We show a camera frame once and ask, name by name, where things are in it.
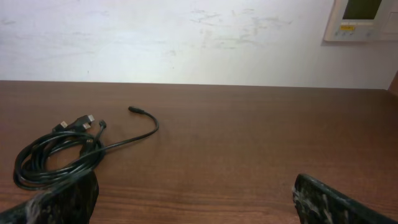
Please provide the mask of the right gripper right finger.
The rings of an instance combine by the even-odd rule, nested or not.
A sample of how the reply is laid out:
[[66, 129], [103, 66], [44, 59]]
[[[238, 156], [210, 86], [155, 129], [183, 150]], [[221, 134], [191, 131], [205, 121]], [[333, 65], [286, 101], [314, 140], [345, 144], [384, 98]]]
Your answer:
[[397, 224], [307, 174], [297, 176], [292, 193], [301, 224]]

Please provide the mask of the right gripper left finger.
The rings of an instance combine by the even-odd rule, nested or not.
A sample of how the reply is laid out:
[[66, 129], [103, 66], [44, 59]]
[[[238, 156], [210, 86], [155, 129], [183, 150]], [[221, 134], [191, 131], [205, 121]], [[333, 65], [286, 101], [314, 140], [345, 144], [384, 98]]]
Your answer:
[[86, 170], [1, 212], [1, 224], [89, 224], [98, 195], [96, 175]]

